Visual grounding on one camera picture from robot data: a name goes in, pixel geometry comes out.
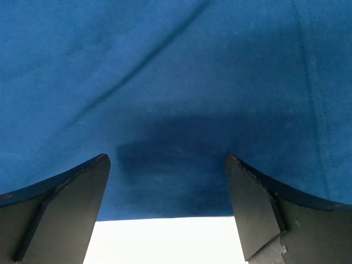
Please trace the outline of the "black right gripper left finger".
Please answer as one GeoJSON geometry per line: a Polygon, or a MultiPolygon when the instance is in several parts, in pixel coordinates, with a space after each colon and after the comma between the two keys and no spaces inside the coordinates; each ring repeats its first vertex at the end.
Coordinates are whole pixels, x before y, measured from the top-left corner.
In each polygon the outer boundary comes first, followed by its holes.
{"type": "Polygon", "coordinates": [[[1,195],[1,264],[83,263],[111,162],[100,154],[1,195]]]}

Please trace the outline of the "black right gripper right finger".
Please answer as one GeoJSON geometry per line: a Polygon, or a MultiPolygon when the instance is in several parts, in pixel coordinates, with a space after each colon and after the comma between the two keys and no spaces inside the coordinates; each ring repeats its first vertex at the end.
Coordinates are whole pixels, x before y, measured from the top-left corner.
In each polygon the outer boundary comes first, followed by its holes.
{"type": "Polygon", "coordinates": [[[351,205],[300,191],[233,155],[225,171],[247,263],[351,263],[351,205]]]}

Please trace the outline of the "blue t shirt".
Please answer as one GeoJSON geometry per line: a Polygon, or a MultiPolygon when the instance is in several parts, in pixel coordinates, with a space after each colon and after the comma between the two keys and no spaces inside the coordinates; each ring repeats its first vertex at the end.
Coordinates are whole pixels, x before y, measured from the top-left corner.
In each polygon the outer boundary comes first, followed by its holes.
{"type": "Polygon", "coordinates": [[[231,215],[229,154],[351,203],[351,1],[1,1],[1,192],[101,153],[101,221],[231,215]]]}

